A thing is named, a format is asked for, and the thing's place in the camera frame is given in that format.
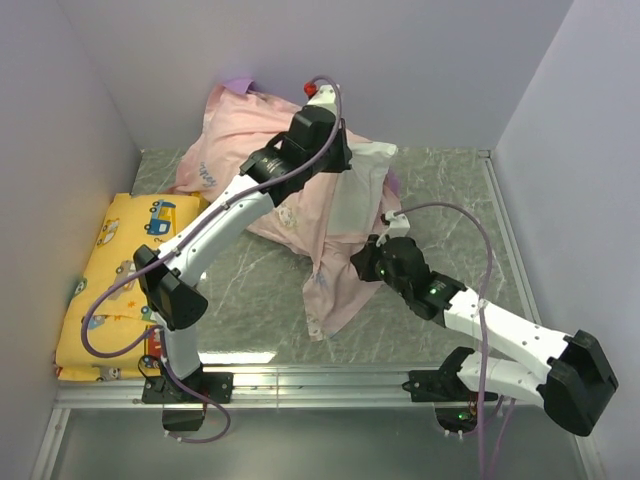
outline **white fabric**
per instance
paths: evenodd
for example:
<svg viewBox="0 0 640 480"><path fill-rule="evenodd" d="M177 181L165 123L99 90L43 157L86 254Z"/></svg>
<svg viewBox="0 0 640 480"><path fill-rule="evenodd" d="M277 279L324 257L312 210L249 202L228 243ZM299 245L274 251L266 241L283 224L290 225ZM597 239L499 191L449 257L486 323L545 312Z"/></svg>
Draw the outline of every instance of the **white fabric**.
<svg viewBox="0 0 640 480"><path fill-rule="evenodd" d="M398 147L390 143L350 144L351 170L338 175L327 235L368 234L382 199L382 185Z"/></svg>

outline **black mounting bracket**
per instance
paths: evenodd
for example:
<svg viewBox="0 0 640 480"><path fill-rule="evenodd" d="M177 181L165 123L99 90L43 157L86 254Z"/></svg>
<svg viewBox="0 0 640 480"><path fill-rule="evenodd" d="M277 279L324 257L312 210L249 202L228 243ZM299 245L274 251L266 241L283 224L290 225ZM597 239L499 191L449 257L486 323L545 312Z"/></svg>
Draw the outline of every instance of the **black mounting bracket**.
<svg viewBox="0 0 640 480"><path fill-rule="evenodd" d="M199 376L199 391L220 404L231 402L233 373L204 372ZM171 405L178 403L202 403L201 400L185 393L163 376L147 377L142 390L142 403L148 405ZM164 409L162 426L169 432L195 432L204 421L205 409Z"/></svg>
<svg viewBox="0 0 640 480"><path fill-rule="evenodd" d="M141 245L133 254L136 270L158 261L158 254ZM180 272L169 270L163 263L140 277L140 289L151 310L167 322L167 328L183 330L196 323L207 309L208 302L198 290L180 279Z"/></svg>
<svg viewBox="0 0 640 480"><path fill-rule="evenodd" d="M598 340L578 330L567 348L550 358L547 382L538 386L544 411L565 430L586 437L618 389L618 379Z"/></svg>
<svg viewBox="0 0 640 480"><path fill-rule="evenodd" d="M474 352L472 348L458 347L442 362L438 370L411 370L409 381L402 384L405 392L411 393L413 403L422 402L467 402L472 395L458 378L465 359ZM498 395L485 392L484 400L492 402Z"/></svg>
<svg viewBox="0 0 640 480"><path fill-rule="evenodd" d="M411 370L409 381L402 384L402 389L411 394L412 403L467 402L473 393L464 385L460 390L449 391L438 370ZM484 400L494 402L498 395L485 392Z"/></svg>

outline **white wall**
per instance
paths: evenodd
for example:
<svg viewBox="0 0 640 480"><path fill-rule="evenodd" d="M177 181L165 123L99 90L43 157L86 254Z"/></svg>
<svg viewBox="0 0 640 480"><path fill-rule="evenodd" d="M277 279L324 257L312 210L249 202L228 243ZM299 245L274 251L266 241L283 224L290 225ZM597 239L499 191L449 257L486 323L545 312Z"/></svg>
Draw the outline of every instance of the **white wall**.
<svg viewBox="0 0 640 480"><path fill-rule="evenodd" d="M0 477L28 476L65 302L139 152L52 0L0 6Z"/></svg>
<svg viewBox="0 0 640 480"><path fill-rule="evenodd" d="M59 0L141 147L188 146L215 82L303 101L344 86L354 131L494 147L571 0Z"/></svg>
<svg viewBox="0 0 640 480"><path fill-rule="evenodd" d="M596 335L618 375L595 429L609 478L640 478L640 3L574 3L496 169L544 321Z"/></svg>

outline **marble surface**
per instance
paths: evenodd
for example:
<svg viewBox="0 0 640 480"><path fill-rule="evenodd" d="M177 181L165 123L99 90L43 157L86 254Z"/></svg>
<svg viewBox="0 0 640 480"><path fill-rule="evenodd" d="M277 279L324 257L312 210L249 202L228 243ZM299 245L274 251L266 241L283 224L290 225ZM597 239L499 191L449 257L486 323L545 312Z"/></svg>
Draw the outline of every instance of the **marble surface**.
<svg viewBox="0 0 640 480"><path fill-rule="evenodd" d="M173 184L183 150L146 150L134 195L165 191ZM393 170L403 206L447 201L474 213L495 251L487 298L518 315L522 304L509 265L482 161L473 149L402 148ZM431 268L476 288L486 253L475 226L440 207L409 214L410 235ZM206 363L441 362L470 338L416 317L391 289L382 287L331 339L309 339L302 285L311 261L250 233L220 256L199 284L209 309L198 322L199 350Z"/></svg>

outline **yellow cushion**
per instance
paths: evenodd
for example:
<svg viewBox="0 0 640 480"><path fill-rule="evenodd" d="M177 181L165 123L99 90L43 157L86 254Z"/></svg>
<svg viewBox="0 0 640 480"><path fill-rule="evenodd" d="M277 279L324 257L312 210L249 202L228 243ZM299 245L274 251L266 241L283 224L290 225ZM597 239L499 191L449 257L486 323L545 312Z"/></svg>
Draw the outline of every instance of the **yellow cushion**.
<svg viewBox="0 0 640 480"><path fill-rule="evenodd" d="M80 341L82 318L107 288L135 271L132 258L140 245L158 248L189 225L205 207L206 203L194 196L160 194L132 198L128 194L116 195L64 319L56 350L61 380L139 377L140 358L149 354L159 356L156 336L120 357L96 358ZM98 307L89 323L89 340L99 351L119 350L153 325L150 314L139 282L134 280Z"/></svg>

